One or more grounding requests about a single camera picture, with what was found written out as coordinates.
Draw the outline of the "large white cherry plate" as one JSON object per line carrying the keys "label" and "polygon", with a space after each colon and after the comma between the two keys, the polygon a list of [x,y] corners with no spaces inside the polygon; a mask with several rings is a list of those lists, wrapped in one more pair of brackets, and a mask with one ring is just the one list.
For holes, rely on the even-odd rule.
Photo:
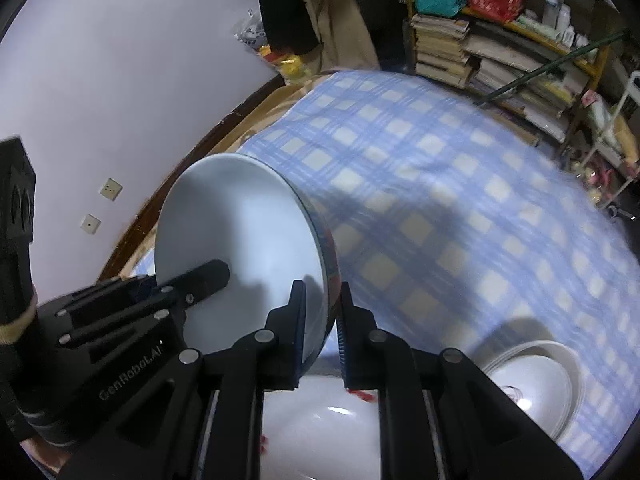
{"label": "large white cherry plate", "polygon": [[263,479],[379,479],[378,393],[307,375],[294,391],[265,394]]}

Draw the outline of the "plain white bowl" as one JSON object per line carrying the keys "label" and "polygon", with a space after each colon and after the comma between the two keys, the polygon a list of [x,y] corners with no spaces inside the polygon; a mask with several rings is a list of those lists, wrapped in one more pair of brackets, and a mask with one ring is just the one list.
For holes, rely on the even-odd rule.
{"label": "plain white bowl", "polygon": [[340,269],[326,222],[276,170],[233,153],[196,162],[167,195],[154,250],[162,285],[213,259],[228,264],[228,285],[186,310],[184,341],[204,354],[264,327],[268,313],[288,303],[293,282],[303,281],[303,368],[312,367],[335,320]]}

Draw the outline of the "blue plaid tablecloth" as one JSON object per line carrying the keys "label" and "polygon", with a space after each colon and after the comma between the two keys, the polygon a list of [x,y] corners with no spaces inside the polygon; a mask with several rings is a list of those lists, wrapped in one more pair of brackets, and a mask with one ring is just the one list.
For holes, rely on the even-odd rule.
{"label": "blue plaid tablecloth", "polygon": [[224,149],[311,200],[356,303],[413,347],[571,348],[584,400],[560,443],[602,470],[639,411],[639,261],[572,174],[463,96],[382,72],[272,92]]}

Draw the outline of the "brown patterned blanket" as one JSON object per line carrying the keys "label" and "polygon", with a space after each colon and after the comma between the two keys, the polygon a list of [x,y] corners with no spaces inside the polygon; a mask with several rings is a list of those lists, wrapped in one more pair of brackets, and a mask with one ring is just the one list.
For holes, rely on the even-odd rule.
{"label": "brown patterned blanket", "polygon": [[1,376],[20,449],[55,479],[241,477],[269,393],[295,390],[334,318],[330,234],[285,176],[247,152],[178,177],[155,271],[40,302],[29,239],[1,279]]}

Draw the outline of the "green pole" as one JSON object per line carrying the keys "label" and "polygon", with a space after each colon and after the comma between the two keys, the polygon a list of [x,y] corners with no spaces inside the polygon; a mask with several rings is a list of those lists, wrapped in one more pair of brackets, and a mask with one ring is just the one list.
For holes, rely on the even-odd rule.
{"label": "green pole", "polygon": [[485,104],[504,98],[508,94],[518,90],[518,88],[520,88],[521,86],[524,86],[524,84],[527,84],[529,81],[532,81],[546,73],[552,72],[552,70],[555,70],[565,63],[573,63],[578,58],[583,58],[584,56],[586,56],[592,50],[599,50],[600,48],[608,47],[611,44],[614,44],[614,42],[616,41],[623,40],[628,35],[629,29],[627,27],[618,30],[617,32],[613,32],[611,35],[593,41],[591,44],[587,44],[585,47],[570,51],[570,53],[562,55],[560,58],[557,58],[554,61],[536,68],[536,70],[533,70],[532,72],[526,73],[523,76],[514,79],[514,81],[505,84],[504,86],[498,88],[497,90],[494,90],[493,92],[479,96],[474,101],[474,103],[479,106],[484,106]]}

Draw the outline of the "beige hanging garment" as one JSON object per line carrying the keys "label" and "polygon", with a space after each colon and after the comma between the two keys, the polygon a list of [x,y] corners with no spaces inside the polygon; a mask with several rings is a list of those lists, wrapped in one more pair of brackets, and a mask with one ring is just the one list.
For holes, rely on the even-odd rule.
{"label": "beige hanging garment", "polygon": [[378,70],[366,22],[356,0],[304,0],[319,41],[302,59],[314,74],[332,70]]}

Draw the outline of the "stack of books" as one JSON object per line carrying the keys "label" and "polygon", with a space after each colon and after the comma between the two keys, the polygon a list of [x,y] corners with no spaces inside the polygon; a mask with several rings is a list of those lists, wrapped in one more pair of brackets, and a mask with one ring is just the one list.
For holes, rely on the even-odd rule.
{"label": "stack of books", "polygon": [[[493,92],[562,56],[485,20],[416,14],[410,26],[416,47],[414,71],[473,96]],[[589,83],[590,76],[576,62],[565,63],[491,104],[562,143],[570,128],[570,110]]]}

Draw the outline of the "yellow wooden shelf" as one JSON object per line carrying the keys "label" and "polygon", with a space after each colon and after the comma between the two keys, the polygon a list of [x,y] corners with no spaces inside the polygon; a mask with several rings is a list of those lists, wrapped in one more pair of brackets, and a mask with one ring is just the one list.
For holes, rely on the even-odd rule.
{"label": "yellow wooden shelf", "polygon": [[[422,13],[416,10],[416,0],[409,0],[407,6],[414,70],[416,47],[414,46],[410,21],[413,15]],[[473,11],[466,2],[464,7],[452,18],[468,21],[485,20],[539,41],[546,48],[557,50],[562,55],[566,55],[570,51],[585,47],[605,36],[606,32],[603,28],[605,9],[606,6],[602,0],[525,0],[521,14],[514,21],[498,22]],[[611,47],[608,46],[592,50],[583,58],[574,61],[590,76],[590,83],[582,93],[593,90],[599,85],[610,49]],[[570,121],[575,117],[578,101],[581,97],[582,94],[578,96],[574,107],[570,110]]]}

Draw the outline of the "white wall socket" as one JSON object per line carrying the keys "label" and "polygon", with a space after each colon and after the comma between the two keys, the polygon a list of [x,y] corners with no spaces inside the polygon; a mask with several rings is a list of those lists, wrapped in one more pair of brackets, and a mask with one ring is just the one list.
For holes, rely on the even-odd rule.
{"label": "white wall socket", "polygon": [[80,228],[89,235],[96,234],[101,225],[101,220],[93,214],[86,214],[81,220]]}
{"label": "white wall socket", "polygon": [[100,195],[111,202],[116,200],[120,192],[122,192],[122,185],[112,178],[108,178],[100,189]]}

